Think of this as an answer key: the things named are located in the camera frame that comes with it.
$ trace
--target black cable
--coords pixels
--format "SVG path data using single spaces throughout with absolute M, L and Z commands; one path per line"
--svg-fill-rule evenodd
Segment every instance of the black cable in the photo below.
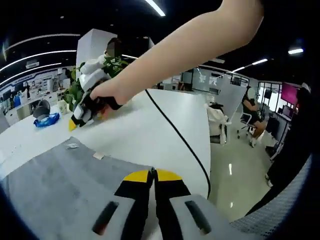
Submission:
M 211 183 L 210 183 L 210 179 L 209 176 L 204 168 L 204 166 L 202 165 L 202 163 L 200 162 L 198 156 L 196 155 L 196 153 L 193 151 L 193 149 L 190 147 L 190 145 L 188 144 L 188 142 L 185 140 L 185 138 L 181 135 L 181 133 L 178 131 L 178 129 L 176 128 L 176 126 L 170 121 L 170 119 L 165 115 L 165 113 L 161 110 L 161 108 L 158 106 L 158 104 L 155 102 L 155 100 L 152 98 L 152 96 L 150 95 L 150 93 L 148 92 L 148 90 L 145 90 L 146 94 L 149 96 L 150 100 L 153 102 L 153 104 L 155 105 L 155 107 L 159 110 L 159 112 L 162 114 L 162 116 L 164 116 L 164 118 L 168 121 L 168 123 L 173 127 L 173 129 L 175 130 L 175 132 L 179 135 L 179 137 L 181 138 L 181 140 L 184 142 L 184 144 L 188 147 L 188 149 L 190 150 L 190 152 L 192 153 L 192 155 L 194 156 L 194 158 L 197 160 L 198 164 L 200 165 L 206 181 L 208 183 L 208 197 L 210 195 L 211 192 Z

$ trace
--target glossy floor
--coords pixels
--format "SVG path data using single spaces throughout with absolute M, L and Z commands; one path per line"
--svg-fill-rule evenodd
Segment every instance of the glossy floor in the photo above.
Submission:
M 270 189 L 265 173 L 271 163 L 260 138 L 255 148 L 247 136 L 237 139 L 240 114 L 229 128 L 226 145 L 211 144 L 211 194 L 209 200 L 230 222 L 243 217 Z

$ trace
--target leg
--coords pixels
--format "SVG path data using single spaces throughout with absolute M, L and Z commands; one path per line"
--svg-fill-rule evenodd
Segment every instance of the leg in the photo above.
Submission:
M 253 138 L 258 139 L 261 136 L 261 134 L 265 131 L 267 124 L 264 121 L 256 121 L 253 125 L 256 127 L 256 130 L 253 133 Z

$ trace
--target forearm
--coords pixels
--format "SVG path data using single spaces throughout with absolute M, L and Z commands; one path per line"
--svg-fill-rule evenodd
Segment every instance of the forearm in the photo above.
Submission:
M 246 45 L 263 18 L 259 0 L 224 0 L 214 12 L 187 22 L 114 80 L 128 98 L 171 76 Z

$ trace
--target black ceiling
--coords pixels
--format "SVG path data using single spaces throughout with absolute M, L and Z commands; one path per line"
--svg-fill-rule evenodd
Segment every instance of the black ceiling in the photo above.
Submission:
M 193 17 L 216 10 L 222 0 L 154 0 L 165 12 L 160 17 L 144 0 L 108 1 L 55 1 L 29 2 L 7 6 L 0 15 L 0 41 L 3 48 L 36 36 L 49 34 L 84 35 L 92 28 L 109 31 L 122 39 L 132 40 L 127 54 L 134 55 L 141 48 L 143 36 L 150 36 L 158 43 L 165 36 Z M 240 74 L 258 80 L 302 83 L 313 72 L 310 60 L 310 39 L 313 23 L 317 18 L 314 6 L 299 1 L 277 1 L 271 11 L 267 10 L 262 25 L 247 46 L 219 56 L 224 64 L 207 62 L 227 70 L 235 70 L 252 62 L 268 58 L 268 62 L 249 66 Z M 28 41 L 6 51 L 0 56 L 0 68 L 7 64 L 35 54 L 76 50 L 81 36 L 46 37 Z M 302 54 L 289 55 L 294 47 L 307 48 Z M 62 63 L 74 65 L 76 53 L 55 53 L 36 57 L 40 66 Z M 0 82 L 25 69 L 26 61 L 14 64 L 0 72 Z

